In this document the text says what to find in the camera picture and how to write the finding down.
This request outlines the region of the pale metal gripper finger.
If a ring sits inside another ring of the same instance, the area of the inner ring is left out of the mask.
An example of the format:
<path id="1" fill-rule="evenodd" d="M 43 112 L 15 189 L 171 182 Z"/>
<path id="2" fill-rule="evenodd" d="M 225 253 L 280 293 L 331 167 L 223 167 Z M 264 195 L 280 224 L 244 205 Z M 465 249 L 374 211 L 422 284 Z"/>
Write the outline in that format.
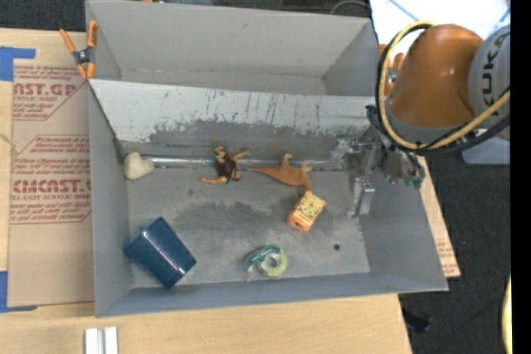
<path id="1" fill-rule="evenodd" d="M 354 217 L 358 214 L 359 203 L 362 195 L 362 178 L 355 177 L 352 182 L 352 205 L 346 211 L 346 216 Z"/>
<path id="2" fill-rule="evenodd" d="M 373 197 L 376 193 L 376 188 L 369 179 L 364 178 L 361 181 L 361 192 L 358 202 L 358 214 L 360 216 L 368 215 L 370 213 Z"/>

